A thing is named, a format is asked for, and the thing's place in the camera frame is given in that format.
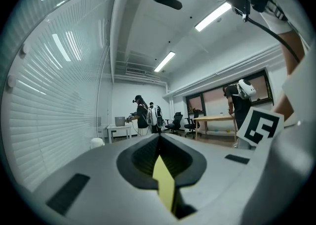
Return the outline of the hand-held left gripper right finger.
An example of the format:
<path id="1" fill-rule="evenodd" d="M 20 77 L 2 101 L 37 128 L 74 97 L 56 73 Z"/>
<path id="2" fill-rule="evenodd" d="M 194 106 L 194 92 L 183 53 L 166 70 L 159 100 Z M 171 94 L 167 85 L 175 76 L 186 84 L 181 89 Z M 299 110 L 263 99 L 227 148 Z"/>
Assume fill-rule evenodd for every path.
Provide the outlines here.
<path id="1" fill-rule="evenodd" d="M 161 134 L 161 157 L 175 183 L 173 225 L 239 225 L 268 157 L 268 144 L 235 149 Z"/>

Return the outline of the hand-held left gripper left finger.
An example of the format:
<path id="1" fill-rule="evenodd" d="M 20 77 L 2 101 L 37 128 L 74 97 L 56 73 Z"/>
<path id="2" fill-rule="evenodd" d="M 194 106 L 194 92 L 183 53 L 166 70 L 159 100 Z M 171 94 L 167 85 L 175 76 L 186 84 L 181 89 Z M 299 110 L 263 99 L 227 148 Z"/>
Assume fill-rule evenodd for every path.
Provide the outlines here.
<path id="1" fill-rule="evenodd" d="M 159 135 L 94 148 L 48 176 L 34 191 L 61 225 L 172 225 L 176 217 L 153 178 Z"/>

